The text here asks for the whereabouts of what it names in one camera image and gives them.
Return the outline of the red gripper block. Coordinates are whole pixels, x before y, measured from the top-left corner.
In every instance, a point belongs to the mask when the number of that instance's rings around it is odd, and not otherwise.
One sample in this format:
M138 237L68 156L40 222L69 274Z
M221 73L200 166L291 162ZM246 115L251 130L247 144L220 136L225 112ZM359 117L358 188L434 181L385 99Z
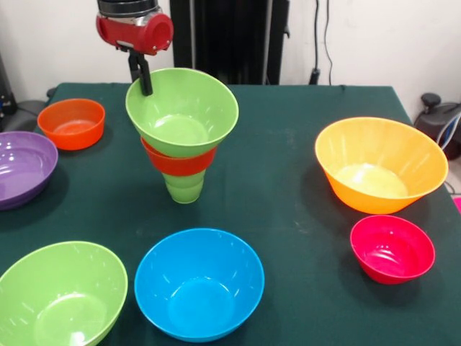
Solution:
M119 49L135 50L130 51L128 57L132 82L139 79L143 95L152 95L151 75L144 54L154 56L159 50L168 49L174 35L171 19L160 12L133 18L110 18L98 14L96 26L106 43Z

